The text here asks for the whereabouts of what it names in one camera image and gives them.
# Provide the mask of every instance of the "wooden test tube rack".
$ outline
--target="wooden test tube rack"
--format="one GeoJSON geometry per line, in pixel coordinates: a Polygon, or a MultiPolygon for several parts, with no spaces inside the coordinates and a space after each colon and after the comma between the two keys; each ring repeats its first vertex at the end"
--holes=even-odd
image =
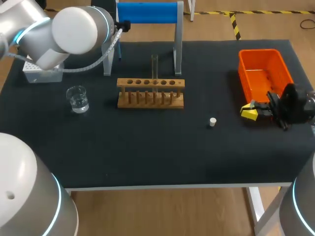
{"type": "Polygon", "coordinates": [[[121,88],[118,108],[182,109],[184,108],[185,80],[182,79],[131,79],[118,78],[117,87],[121,88]],[[127,91],[148,89],[145,92],[127,91]]]}

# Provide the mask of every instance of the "hazard tape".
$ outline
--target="hazard tape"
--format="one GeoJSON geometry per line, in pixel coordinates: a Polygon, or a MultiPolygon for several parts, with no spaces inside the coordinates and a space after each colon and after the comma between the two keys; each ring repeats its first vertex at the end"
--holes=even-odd
{"type": "Polygon", "coordinates": [[[195,15],[229,15],[229,14],[315,14],[315,11],[197,11],[195,15]]]}
{"type": "Polygon", "coordinates": [[[47,11],[47,12],[60,12],[61,10],[55,10],[55,9],[45,9],[44,11],[47,11]]]}
{"type": "Polygon", "coordinates": [[[236,19],[235,19],[235,14],[230,14],[230,20],[234,29],[234,34],[236,37],[236,40],[240,40],[241,38],[241,34],[240,34],[240,30],[238,29],[238,26],[236,24],[236,19]]]}

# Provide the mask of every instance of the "black tablecloth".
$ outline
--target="black tablecloth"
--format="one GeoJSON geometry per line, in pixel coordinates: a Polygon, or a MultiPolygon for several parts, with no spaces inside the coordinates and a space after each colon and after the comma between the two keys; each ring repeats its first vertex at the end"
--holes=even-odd
{"type": "MultiPolygon", "coordinates": [[[[117,109],[117,78],[150,78],[152,54],[159,54],[159,78],[174,78],[172,43],[122,43],[111,77],[99,66],[64,74],[61,83],[28,84],[15,61],[0,95],[0,132],[25,141],[66,188],[289,182],[314,150],[314,136],[308,124],[284,132],[240,117],[238,52],[255,48],[278,49],[295,83],[312,89],[286,40],[184,42],[185,108],[117,109]],[[90,108],[81,115],[65,98],[73,85],[87,89],[90,108]]],[[[99,56],[71,57],[66,67],[99,56]]]]}

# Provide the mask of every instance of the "orange bin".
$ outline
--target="orange bin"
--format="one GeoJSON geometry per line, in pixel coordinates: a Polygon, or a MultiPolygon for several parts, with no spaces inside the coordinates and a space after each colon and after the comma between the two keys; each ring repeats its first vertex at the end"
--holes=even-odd
{"type": "Polygon", "coordinates": [[[268,91],[281,96],[285,86],[293,83],[278,50],[241,50],[239,57],[238,73],[248,103],[269,102],[268,91]]]}

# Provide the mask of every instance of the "wooden peg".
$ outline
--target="wooden peg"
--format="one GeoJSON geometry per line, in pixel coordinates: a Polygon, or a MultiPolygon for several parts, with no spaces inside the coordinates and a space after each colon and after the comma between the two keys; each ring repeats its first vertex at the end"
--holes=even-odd
{"type": "Polygon", "coordinates": [[[153,92],[153,104],[156,103],[157,93],[153,92]]]}
{"type": "Polygon", "coordinates": [[[128,102],[131,104],[131,91],[128,92],[128,102]]]}
{"type": "Polygon", "coordinates": [[[122,87],[122,97],[123,97],[123,99],[125,99],[125,87],[122,87]]]}
{"type": "Polygon", "coordinates": [[[139,91],[137,91],[137,104],[139,104],[139,101],[140,101],[140,93],[139,91]]]}
{"type": "Polygon", "coordinates": [[[173,102],[173,91],[171,91],[169,94],[169,104],[172,105],[172,102],[173,102]]]}
{"type": "Polygon", "coordinates": [[[146,104],[148,103],[148,91],[146,91],[145,93],[145,101],[146,101],[146,104]]]}
{"type": "Polygon", "coordinates": [[[164,105],[164,92],[161,92],[161,104],[164,105]]]}

